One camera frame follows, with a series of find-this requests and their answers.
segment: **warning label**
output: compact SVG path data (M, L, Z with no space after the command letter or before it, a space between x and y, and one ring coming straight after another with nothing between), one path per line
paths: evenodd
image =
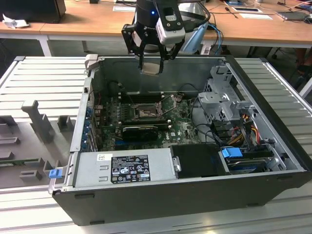
M147 155L112 157L113 184L150 181Z

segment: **black computer case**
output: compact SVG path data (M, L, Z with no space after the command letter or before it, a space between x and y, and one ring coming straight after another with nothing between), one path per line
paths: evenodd
M64 0L1 0L2 14L15 20L27 22L59 23L65 14Z

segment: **open computer chassis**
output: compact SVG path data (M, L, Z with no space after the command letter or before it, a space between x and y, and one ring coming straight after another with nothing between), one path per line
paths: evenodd
M99 57L88 72L65 182L50 182L78 225L261 206L312 178L231 56L177 57L159 77L131 57Z

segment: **wooden table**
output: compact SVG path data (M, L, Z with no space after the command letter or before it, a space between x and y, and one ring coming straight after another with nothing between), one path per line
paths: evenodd
M264 0L261 7L287 11L284 6L277 5L277 0ZM0 26L0 38L38 39L45 56L51 56L50 40L81 40L81 41L120 41L121 29L124 24L131 23L134 12L115 12L114 3L100 2L89 4L89 1L65 0L66 14L58 24L30 23L31 27L22 29L8 29ZM298 4L288 0L288 6ZM219 0L211 0L206 4L214 13L226 13L225 5ZM264 10L266 14L275 11ZM304 22L285 21L278 15L270 15L273 20L244 19L236 14L215 14L218 28L223 32L225 45L269 46L269 47L302 47L312 46L312 25ZM216 38L214 31L207 31L204 45L210 46Z
M220 4L218 0L212 0L206 4L207 9L211 9ZM224 34L224 44L226 45L248 45L248 46L270 46L270 47L306 47L312 46L312 25L302 21L284 21L276 15L275 11L288 11L285 6L277 5L278 0L264 0L261 7L272 9L265 10L256 3L255 8L269 15L273 20L265 19L244 19L236 14L238 19L232 14L215 14L218 29ZM288 0L288 6L295 6L299 2ZM225 5L219 5L211 12L226 13ZM207 32L206 40L215 40L215 32Z

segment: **computer mouse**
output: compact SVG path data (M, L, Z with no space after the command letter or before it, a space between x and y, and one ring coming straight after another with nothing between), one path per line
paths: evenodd
M312 23L312 14L309 14L308 16L306 16L303 21L305 23L311 24Z

